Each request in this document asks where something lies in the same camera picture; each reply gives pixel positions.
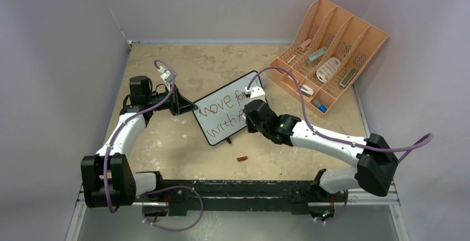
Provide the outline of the black-framed whiteboard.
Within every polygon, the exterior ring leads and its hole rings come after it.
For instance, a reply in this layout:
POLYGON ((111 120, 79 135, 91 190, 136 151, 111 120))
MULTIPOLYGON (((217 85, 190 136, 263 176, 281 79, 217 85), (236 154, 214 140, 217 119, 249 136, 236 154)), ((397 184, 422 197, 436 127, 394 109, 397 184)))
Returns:
POLYGON ((210 146, 219 144, 246 127, 243 109, 249 99, 244 92, 253 78, 255 80, 251 86, 263 86, 257 71, 252 70, 195 101, 198 109, 193 114, 210 146))

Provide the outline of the brown marker cap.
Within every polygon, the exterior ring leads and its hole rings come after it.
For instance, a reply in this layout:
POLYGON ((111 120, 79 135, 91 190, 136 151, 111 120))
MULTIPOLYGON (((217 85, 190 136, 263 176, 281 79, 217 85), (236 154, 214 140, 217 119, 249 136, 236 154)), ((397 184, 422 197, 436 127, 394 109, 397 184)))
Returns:
POLYGON ((242 157, 238 157, 238 158, 237 158, 237 161, 238 161, 238 162, 242 162, 242 161, 245 161, 245 160, 247 160, 247 159, 248 159, 247 156, 242 156, 242 157))

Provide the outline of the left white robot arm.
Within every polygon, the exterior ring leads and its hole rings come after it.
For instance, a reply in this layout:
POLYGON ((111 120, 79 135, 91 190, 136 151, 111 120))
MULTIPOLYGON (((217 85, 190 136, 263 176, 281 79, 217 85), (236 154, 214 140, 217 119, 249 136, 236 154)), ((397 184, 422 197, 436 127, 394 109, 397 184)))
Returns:
POLYGON ((160 172, 133 173, 128 157, 155 111, 168 110, 177 116, 198 107, 181 95, 175 76, 166 72, 161 78, 165 86, 162 93, 152 89, 147 76, 130 79, 130 92, 124 98, 116 128, 95 155, 82 159, 83 194, 88 207, 108 207, 115 212, 121 206, 133 204, 143 194, 153 202, 165 196, 160 172))

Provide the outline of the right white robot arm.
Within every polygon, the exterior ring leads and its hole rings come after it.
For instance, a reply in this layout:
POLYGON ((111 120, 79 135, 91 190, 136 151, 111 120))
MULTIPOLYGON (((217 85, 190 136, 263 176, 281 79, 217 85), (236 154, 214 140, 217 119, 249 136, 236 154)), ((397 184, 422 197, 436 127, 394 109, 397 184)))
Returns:
POLYGON ((317 173, 311 186, 315 199, 323 201, 333 193, 357 188, 379 197, 388 194, 399 161, 393 153, 377 151, 389 148, 382 136, 365 138, 316 129, 296 116, 277 115, 262 100, 250 101, 244 113, 250 133, 259 132, 275 144, 312 149, 348 164, 317 173))

